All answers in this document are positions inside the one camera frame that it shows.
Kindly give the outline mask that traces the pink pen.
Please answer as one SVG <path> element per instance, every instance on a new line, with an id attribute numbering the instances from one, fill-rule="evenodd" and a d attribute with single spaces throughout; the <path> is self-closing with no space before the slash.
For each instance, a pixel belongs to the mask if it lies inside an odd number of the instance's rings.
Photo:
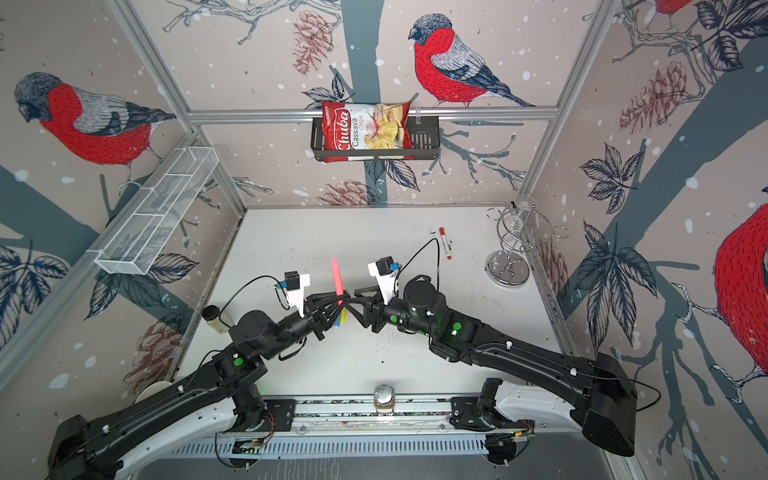
<path id="1" fill-rule="evenodd" d="M 334 289 L 337 296 L 341 296 L 344 293 L 343 280 L 341 270 L 338 264 L 338 260 L 333 258 L 331 260 L 331 272 L 334 283 Z"/>

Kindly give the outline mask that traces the white marker pen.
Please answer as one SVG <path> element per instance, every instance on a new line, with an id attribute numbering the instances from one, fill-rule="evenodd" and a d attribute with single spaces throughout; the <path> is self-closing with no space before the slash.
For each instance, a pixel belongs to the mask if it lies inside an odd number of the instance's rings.
<path id="1" fill-rule="evenodd" d="M 440 238 L 441 238 L 442 247 L 443 247 L 446 259 L 447 260 L 452 260 L 452 258 L 453 258 L 452 257 L 452 250 L 451 250 L 450 243 L 449 243 L 446 235 L 444 233 L 441 233 L 440 234 Z"/>

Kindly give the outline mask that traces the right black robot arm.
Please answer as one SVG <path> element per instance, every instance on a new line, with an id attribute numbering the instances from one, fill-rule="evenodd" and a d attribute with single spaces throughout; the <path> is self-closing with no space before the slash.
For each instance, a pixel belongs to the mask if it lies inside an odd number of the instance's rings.
<path id="1" fill-rule="evenodd" d="M 381 292 L 341 301 L 360 305 L 365 328 L 393 324 L 424 333 L 429 350 L 450 363 L 465 363 L 507 373 L 540 387 L 572 406 L 571 419 L 594 445 L 615 455 L 635 454 L 638 394 L 615 358 L 598 353 L 588 359 L 547 350 L 513 338 L 447 305 L 428 276 L 410 280 L 399 297 Z"/>

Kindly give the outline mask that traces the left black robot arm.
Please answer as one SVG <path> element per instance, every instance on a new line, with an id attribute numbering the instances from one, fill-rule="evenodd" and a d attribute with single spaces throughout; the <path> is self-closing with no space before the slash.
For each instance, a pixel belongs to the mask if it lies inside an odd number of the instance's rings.
<path id="1" fill-rule="evenodd" d="M 231 342 L 205 355 L 190 375 L 114 413 L 87 420 L 75 415 L 58 426 L 48 455 L 51 479 L 114 479 L 130 452 L 148 453 L 147 441 L 171 434 L 190 419 L 216 430 L 263 429 L 274 434 L 278 417 L 257 388 L 268 360 L 310 335 L 324 337 L 347 293 L 314 294 L 299 311 L 276 322 L 261 310 L 244 314 L 230 329 Z"/>

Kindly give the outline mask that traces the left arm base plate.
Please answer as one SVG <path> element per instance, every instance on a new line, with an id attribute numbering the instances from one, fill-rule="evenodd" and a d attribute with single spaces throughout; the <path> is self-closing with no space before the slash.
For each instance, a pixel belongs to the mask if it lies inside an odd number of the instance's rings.
<path id="1" fill-rule="evenodd" d="M 262 399 L 244 413 L 239 413 L 227 433 L 288 432 L 291 430 L 296 406 L 295 399 Z"/>

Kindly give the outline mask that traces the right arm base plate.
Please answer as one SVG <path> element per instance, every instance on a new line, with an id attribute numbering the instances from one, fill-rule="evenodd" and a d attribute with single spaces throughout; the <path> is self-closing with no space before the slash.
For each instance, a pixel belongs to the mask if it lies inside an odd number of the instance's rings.
<path id="1" fill-rule="evenodd" d="M 514 429 L 533 432 L 533 420 L 509 420 L 495 406 L 476 396 L 459 396 L 450 399 L 449 423 L 456 429 L 472 432 L 490 432 L 500 429 Z"/>

